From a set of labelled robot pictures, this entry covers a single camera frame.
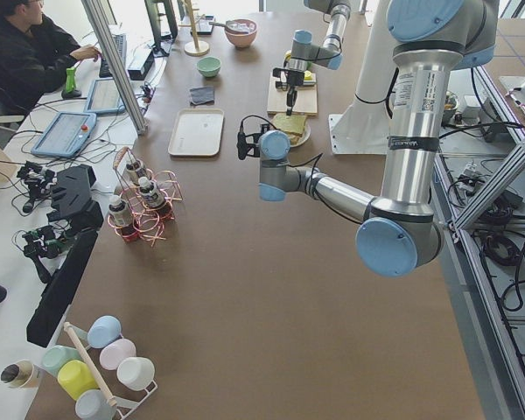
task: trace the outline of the gray cloth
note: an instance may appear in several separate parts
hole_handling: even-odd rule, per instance
[[[214,103],[214,86],[194,87],[189,92],[191,93],[192,105]]]

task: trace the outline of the black box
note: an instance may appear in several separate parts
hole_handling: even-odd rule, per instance
[[[143,48],[136,50],[132,61],[127,67],[130,79],[133,81],[143,81],[146,78],[146,74],[150,71],[152,64],[154,64],[154,53],[151,49]]]

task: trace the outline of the bowl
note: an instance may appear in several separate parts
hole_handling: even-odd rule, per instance
[[[256,38],[257,26],[256,22],[253,22],[249,19],[234,19],[238,24],[245,24],[248,28],[255,28],[253,30],[249,29],[249,33],[231,33],[228,31],[228,28],[224,29],[227,40],[231,42],[236,48],[246,48],[253,44],[253,41]]]
[[[220,71],[221,61],[215,57],[205,57],[196,63],[196,68],[204,77],[214,77]]]
[[[449,90],[445,94],[444,114],[441,117],[442,124],[448,124],[459,107],[459,99]]]

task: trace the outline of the green bowl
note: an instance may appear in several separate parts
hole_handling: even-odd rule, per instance
[[[204,77],[214,77],[220,71],[221,62],[215,57],[205,57],[196,63],[196,68]]]

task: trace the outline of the person's hand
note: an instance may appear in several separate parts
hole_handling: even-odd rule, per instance
[[[85,59],[94,59],[94,61],[97,61],[97,59],[102,56],[101,52],[93,45],[81,46],[77,50],[70,52],[70,55],[78,61]]]

